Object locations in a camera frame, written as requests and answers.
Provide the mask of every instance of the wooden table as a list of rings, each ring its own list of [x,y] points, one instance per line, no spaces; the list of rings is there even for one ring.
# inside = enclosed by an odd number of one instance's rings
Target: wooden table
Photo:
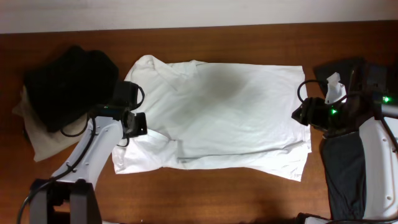
[[[121,78],[139,57],[151,54],[166,63],[303,65],[309,79],[314,66],[340,58],[360,55],[392,63],[397,30],[397,21],[387,21],[0,35],[0,220],[14,223],[32,181],[48,178],[72,152],[69,148],[34,162],[22,119],[11,114],[20,100],[23,72],[51,61],[71,44],[105,52]],[[321,96],[317,85],[307,90],[309,96]],[[99,208],[104,220],[125,223],[264,222],[299,212],[329,217],[321,139],[312,130],[313,152],[301,182],[245,168],[115,175],[109,158],[96,188]]]

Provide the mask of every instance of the green led light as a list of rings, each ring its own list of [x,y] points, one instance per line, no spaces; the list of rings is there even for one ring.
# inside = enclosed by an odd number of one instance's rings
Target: green led light
[[[388,96],[383,96],[383,101],[385,103],[388,103],[389,101],[391,101],[391,99]]]

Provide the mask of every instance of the white wall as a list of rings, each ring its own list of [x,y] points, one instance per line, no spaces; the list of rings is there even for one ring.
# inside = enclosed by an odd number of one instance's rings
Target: white wall
[[[0,33],[398,19],[396,0],[0,0]]]

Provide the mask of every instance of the black cloth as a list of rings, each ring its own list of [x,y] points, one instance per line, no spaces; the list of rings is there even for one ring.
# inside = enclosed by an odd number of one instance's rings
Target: black cloth
[[[343,60],[337,60],[334,62],[328,62],[326,64],[317,66],[313,69],[317,80],[328,82],[326,79],[329,78],[335,72],[340,74],[340,83],[344,84],[346,92],[348,93],[349,82],[351,78],[351,72],[353,69],[365,62],[365,59],[361,57],[347,58]],[[326,97],[328,92],[327,86],[320,85],[323,95]]]
[[[326,139],[321,156],[332,218],[362,219],[366,205],[366,168],[359,133]]]
[[[119,69],[99,50],[70,47],[60,58],[25,73],[29,101],[47,131],[56,132],[112,97]]]

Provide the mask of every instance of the black cable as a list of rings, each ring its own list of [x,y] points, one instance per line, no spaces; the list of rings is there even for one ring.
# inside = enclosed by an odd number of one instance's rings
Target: black cable
[[[130,138],[129,137],[127,137],[126,138],[127,139],[127,143],[126,143],[126,145],[124,145],[124,146],[121,146],[121,145],[117,145],[117,146],[119,146],[119,147],[128,147],[128,145],[130,144]]]
[[[390,127],[388,126],[386,120],[384,119],[383,116],[380,118],[381,124],[384,126],[384,129],[386,129],[388,136],[390,137],[392,144],[394,145],[394,150],[393,152],[396,152],[398,150],[398,142],[394,134],[392,133]]]
[[[61,131],[61,133],[62,133],[64,136],[66,136],[66,137],[70,137],[70,138],[77,137],[77,136],[83,134],[83,133],[86,131],[87,125],[88,125],[88,120],[90,120],[90,116],[89,116],[88,113],[87,113],[86,125],[85,125],[85,127],[83,128],[83,130],[81,130],[81,131],[80,131],[79,133],[77,133],[77,134],[67,134],[67,133],[65,133],[65,132],[63,131],[63,128],[61,128],[60,131]]]
[[[66,169],[65,172],[61,173],[58,176],[55,177],[51,177],[49,179],[49,181],[47,181],[46,183],[42,184],[39,188],[35,189],[34,191],[31,191],[29,193],[29,195],[26,197],[26,199],[24,200],[24,202],[22,203],[19,211],[18,211],[18,216],[17,216],[17,224],[21,223],[21,219],[22,219],[22,214],[24,212],[24,209],[26,207],[26,205],[32,200],[32,198],[39,193],[41,190],[45,189],[48,185],[53,184],[55,181],[57,181],[58,179],[65,177],[67,174],[69,174],[70,172],[72,172],[76,166],[80,163],[80,161],[84,158],[84,156],[86,155],[88,149],[91,146],[91,143],[94,140],[95,137],[95,131],[96,131],[96,123],[95,123],[95,118],[91,118],[91,120],[93,121],[93,129],[91,130],[91,136],[90,139],[88,140],[88,143],[86,145],[86,147],[84,148],[83,152],[81,152],[80,156],[78,157],[78,159],[72,164],[72,166],[68,166],[68,168]]]
[[[145,99],[144,90],[141,88],[141,86],[138,86],[138,89],[139,89],[139,91],[141,92],[142,100],[141,100],[141,102],[139,102],[139,103],[137,104],[137,106],[134,108],[134,110],[137,109],[138,107],[140,107],[141,104],[142,104],[142,102],[144,102],[144,99]]]
[[[302,82],[299,86],[298,86],[298,88],[297,88],[297,96],[298,96],[298,99],[302,102],[302,103],[304,103],[304,100],[303,100],[303,98],[301,98],[301,96],[300,96],[300,90],[301,90],[301,87],[303,87],[305,84],[307,84],[307,83],[310,83],[310,82],[316,82],[316,83],[319,83],[320,85],[328,85],[327,83],[325,83],[324,81],[320,81],[320,80],[305,80],[304,82]]]

